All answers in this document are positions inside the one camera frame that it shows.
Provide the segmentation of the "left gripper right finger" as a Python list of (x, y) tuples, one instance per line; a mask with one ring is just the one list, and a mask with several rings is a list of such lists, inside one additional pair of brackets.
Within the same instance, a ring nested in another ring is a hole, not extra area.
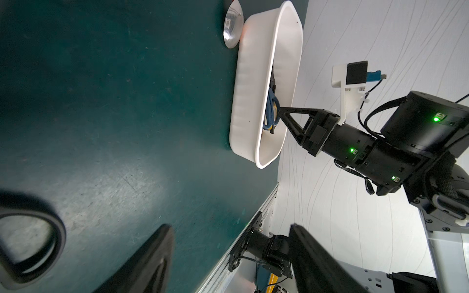
[(298, 292), (366, 292), (304, 227), (290, 227), (288, 245)]

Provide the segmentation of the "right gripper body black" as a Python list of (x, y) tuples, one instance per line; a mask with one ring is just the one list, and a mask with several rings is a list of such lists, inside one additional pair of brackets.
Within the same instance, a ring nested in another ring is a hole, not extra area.
[(308, 119), (299, 128), (299, 145), (312, 156), (323, 152), (346, 172), (364, 179), (367, 193), (395, 193), (426, 161), (423, 156), (400, 150), (323, 109), (303, 109)]

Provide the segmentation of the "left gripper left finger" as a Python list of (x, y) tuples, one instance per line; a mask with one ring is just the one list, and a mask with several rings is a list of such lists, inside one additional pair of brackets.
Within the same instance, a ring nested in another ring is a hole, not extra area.
[(174, 230), (161, 225), (97, 293), (164, 293), (174, 248)]

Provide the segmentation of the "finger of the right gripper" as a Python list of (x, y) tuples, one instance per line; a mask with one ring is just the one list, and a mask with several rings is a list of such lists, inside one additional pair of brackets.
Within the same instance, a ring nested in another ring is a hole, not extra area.
[[(300, 107), (281, 107), (279, 117), (299, 145), (322, 145), (322, 109)], [(292, 117), (293, 114), (307, 115), (304, 126)]]

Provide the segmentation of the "blue handled scissors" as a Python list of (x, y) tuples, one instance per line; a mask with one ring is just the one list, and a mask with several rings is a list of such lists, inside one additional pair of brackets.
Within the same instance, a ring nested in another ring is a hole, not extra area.
[(263, 119), (264, 131), (268, 131), (271, 134), (275, 132), (275, 128), (280, 120), (280, 117), (278, 116), (279, 109), (280, 109), (279, 100), (275, 96), (274, 91), (271, 88), (269, 88), (268, 94), (267, 94), (265, 116)]

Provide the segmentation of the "black handled steel scissors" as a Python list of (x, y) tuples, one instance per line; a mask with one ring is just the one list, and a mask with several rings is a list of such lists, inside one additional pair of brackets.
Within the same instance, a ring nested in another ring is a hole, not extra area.
[(1, 189), (1, 285), (28, 287), (57, 263), (67, 239), (53, 206), (32, 194)]

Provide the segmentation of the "yellow black handled scissors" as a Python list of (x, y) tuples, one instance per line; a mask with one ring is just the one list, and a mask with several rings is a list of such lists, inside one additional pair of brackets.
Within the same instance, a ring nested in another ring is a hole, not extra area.
[(273, 134), (275, 131), (275, 127), (278, 124), (277, 119), (277, 108), (278, 108), (278, 100), (275, 96), (276, 91), (276, 80), (274, 76), (274, 70), (271, 72), (271, 79), (269, 82), (269, 92), (267, 95), (267, 104), (266, 104), (266, 128), (267, 130)]

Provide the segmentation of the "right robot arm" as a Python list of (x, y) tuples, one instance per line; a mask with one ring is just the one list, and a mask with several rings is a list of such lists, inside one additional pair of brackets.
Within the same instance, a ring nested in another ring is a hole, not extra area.
[(326, 153), (335, 165), (365, 180), (378, 196), (403, 188), (426, 216), (429, 231), (468, 233), (469, 176), (456, 164), (469, 146), (469, 109), (459, 101), (412, 91), (376, 113), (394, 109), (380, 132), (339, 124), (323, 109), (281, 107), (278, 116), (311, 155)]

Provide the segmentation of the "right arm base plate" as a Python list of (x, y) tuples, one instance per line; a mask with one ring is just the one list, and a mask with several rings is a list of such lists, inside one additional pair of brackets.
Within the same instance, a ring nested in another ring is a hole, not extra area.
[(228, 270), (233, 272), (244, 259), (246, 252), (252, 254), (254, 261), (278, 277), (293, 278), (293, 268), (289, 257), (288, 237), (261, 232), (262, 215), (259, 211), (248, 224), (236, 244), (229, 252)]

